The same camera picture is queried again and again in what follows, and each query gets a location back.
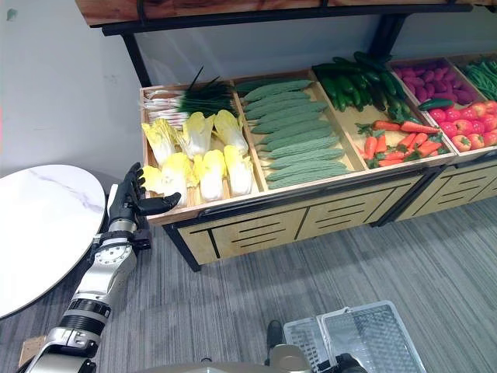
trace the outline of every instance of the gray carpet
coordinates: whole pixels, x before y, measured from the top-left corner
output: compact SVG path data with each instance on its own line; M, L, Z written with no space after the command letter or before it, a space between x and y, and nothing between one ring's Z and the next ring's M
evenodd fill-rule
M262 362L266 324L393 301L428 372L497 371L497 198L383 228L363 226L193 273L160 228L104 332L100 372ZM0 366L61 317L81 271L0 322Z

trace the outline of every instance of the white round table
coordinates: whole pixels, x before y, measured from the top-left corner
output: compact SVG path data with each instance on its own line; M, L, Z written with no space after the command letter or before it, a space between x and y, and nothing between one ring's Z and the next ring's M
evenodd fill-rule
M0 318L49 291L82 259L105 211L99 181L48 165L0 179Z

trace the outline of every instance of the red tomato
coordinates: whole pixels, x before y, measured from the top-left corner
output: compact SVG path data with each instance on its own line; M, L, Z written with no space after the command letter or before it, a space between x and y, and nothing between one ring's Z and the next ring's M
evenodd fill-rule
M453 107L450 107L449 109L445 110L445 120L448 122L454 122L455 120L458 120L461 118L461 112L458 109L454 109Z
M471 142L471 150L481 149L485 147L483 136L481 136L480 134L469 134L467 138Z
M443 123L440 123L440 128L442 128L442 131L449 138L453 138L457 134L457 127L452 122L443 122Z
M457 127L457 134L463 134L464 136L474 133L473 124L469 120L458 119L454 122Z
M465 109L461 109L461 119L466 119L466 120L475 120L478 118L478 114L475 109L473 109L471 106L466 107Z
M470 108L476 111L478 117L483 117L487 113L487 106L484 103L474 103Z
M454 136L450 140L454 143L454 145L456 145L459 152L467 152L471 149L471 142L469 141L469 138L463 136L462 134Z
M473 120L473 132L476 134L484 134L485 133L485 125L479 120Z
M438 123L445 122L445 111L442 109L431 109L428 110L428 114L431 115L431 117Z
M495 132L487 132L483 135L485 146L497 145L497 134Z
M497 102L487 101L484 103L487 108L487 114L497 114Z
M485 126L485 132L490 132L497 128L497 117L495 115L485 114L481 117L481 122Z

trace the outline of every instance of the black metal frame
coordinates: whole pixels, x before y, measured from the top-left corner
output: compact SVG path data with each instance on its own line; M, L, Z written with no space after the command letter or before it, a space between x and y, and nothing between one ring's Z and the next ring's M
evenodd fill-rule
M192 27L234 25L239 23L260 23L291 19L310 19L340 16L381 15L377 31L369 52L381 56L389 54L401 31L405 18L412 13L432 12L470 12L469 4L419 4L419 5L355 5L328 6L328 0L321 0L321 6L306 9L280 9L253 12L233 12L208 14L202 16L171 17L166 19L147 19L144 14L143 0L137 0L139 21L110 23L101 25L105 36L121 35L142 87L151 85L151 80L141 56L135 33L176 30Z

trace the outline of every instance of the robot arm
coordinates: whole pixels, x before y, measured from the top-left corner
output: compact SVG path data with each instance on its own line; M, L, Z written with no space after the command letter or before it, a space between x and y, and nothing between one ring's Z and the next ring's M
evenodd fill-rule
M141 199L143 171L134 164L119 184L109 208L109 231L96 235L92 265L72 297L68 310L24 372L93 373L90 361L117 297L136 265L135 251L150 247L144 216L171 210L181 195Z

